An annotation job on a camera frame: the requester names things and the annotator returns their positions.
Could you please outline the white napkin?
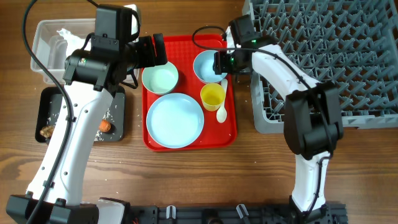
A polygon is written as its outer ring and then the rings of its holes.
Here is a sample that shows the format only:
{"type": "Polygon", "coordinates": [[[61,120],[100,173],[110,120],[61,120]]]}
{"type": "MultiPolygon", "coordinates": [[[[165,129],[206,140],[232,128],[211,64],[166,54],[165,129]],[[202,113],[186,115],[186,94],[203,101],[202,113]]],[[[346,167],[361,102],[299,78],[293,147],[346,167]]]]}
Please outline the white napkin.
{"type": "Polygon", "coordinates": [[[70,56],[76,49],[81,49],[85,43],[85,39],[82,39],[76,35],[73,35],[69,30],[62,28],[57,31],[58,34],[67,41],[67,48],[65,55],[70,56]]]}

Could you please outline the yellow plastic cup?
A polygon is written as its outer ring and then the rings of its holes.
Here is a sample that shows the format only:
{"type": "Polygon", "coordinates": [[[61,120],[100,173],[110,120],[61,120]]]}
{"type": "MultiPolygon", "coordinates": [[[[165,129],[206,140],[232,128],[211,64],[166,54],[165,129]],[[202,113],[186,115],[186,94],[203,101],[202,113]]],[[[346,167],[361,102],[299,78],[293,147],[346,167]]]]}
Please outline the yellow plastic cup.
{"type": "Polygon", "coordinates": [[[217,83],[206,84],[200,91],[201,102],[207,111],[216,111],[224,102],[225,97],[223,87],[217,83]]]}

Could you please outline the orange carrot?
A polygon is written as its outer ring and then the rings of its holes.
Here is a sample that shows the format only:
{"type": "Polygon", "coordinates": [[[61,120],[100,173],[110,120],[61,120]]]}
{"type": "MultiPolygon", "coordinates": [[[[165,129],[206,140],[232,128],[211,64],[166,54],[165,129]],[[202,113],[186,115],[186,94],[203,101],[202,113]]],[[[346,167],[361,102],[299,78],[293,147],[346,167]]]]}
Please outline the orange carrot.
{"type": "Polygon", "coordinates": [[[98,130],[103,133],[108,133],[108,132],[110,132],[111,128],[112,128],[111,123],[109,121],[103,119],[99,125],[98,130]]]}

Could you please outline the light blue bowl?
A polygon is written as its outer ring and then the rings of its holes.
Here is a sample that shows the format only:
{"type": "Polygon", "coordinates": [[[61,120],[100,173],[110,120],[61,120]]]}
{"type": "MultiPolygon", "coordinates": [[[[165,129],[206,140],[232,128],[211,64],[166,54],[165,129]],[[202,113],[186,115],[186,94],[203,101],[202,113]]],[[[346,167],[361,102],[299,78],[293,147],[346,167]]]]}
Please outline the light blue bowl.
{"type": "Polygon", "coordinates": [[[227,73],[217,75],[213,70],[215,50],[205,50],[199,53],[193,62],[193,70],[198,79],[203,83],[219,83],[226,78],[227,73]]]}

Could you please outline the white rice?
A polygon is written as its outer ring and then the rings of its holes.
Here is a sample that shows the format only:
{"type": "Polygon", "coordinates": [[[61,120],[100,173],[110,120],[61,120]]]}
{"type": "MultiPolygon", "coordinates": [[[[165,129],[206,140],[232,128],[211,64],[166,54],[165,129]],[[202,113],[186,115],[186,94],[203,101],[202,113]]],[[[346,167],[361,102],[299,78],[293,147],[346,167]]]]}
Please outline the white rice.
{"type": "MultiPolygon", "coordinates": [[[[44,113],[44,121],[37,122],[38,137],[49,143],[55,125],[57,123],[60,106],[52,100],[49,110],[44,113]]],[[[113,103],[105,112],[100,126],[96,132],[94,141],[119,141],[123,138],[124,132],[124,106],[120,103],[113,103]]]]}

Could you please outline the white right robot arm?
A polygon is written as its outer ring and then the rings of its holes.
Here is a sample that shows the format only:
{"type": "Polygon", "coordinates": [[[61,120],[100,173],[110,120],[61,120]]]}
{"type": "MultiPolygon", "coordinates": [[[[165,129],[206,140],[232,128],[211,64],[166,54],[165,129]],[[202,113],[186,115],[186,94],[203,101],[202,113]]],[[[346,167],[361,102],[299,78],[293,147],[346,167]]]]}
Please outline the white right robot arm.
{"type": "Polygon", "coordinates": [[[296,164],[292,219],[307,223],[324,217],[327,165],[343,137],[338,88],[333,82],[308,76],[276,40],[255,31],[249,15],[230,21],[223,38],[227,47],[215,53],[215,73],[250,69],[264,77],[284,101],[284,137],[296,164]]]}

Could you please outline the mint green bowl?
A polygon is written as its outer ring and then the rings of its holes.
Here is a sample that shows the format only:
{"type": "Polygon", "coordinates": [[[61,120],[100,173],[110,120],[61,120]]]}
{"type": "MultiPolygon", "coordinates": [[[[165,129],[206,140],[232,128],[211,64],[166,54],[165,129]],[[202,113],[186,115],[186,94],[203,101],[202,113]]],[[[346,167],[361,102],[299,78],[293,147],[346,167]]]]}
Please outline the mint green bowl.
{"type": "Polygon", "coordinates": [[[147,91],[156,95],[170,93],[178,83],[179,73],[174,64],[147,67],[142,73],[142,84],[147,91]]]}

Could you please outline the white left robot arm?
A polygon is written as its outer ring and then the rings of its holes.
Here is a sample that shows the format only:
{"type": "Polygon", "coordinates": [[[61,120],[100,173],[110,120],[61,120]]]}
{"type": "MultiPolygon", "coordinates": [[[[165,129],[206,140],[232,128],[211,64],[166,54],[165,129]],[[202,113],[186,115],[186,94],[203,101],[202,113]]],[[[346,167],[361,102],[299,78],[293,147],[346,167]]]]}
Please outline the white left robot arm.
{"type": "Polygon", "coordinates": [[[91,50],[65,62],[62,106],[41,167],[24,195],[11,195],[6,212],[17,223],[125,223],[130,204],[114,198],[82,202],[83,178],[103,115],[119,84],[135,68],[167,62],[162,34],[131,43],[93,36],[91,50]]]}

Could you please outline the brown food scrap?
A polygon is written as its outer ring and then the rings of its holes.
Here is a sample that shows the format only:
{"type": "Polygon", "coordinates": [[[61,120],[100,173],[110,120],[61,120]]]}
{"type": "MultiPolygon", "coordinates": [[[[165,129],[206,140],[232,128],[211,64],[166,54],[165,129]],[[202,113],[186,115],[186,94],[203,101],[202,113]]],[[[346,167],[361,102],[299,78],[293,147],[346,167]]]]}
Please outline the brown food scrap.
{"type": "Polygon", "coordinates": [[[55,126],[54,125],[50,125],[50,126],[44,126],[40,131],[40,135],[46,139],[50,139],[53,135],[53,132],[55,130],[55,126]]]}

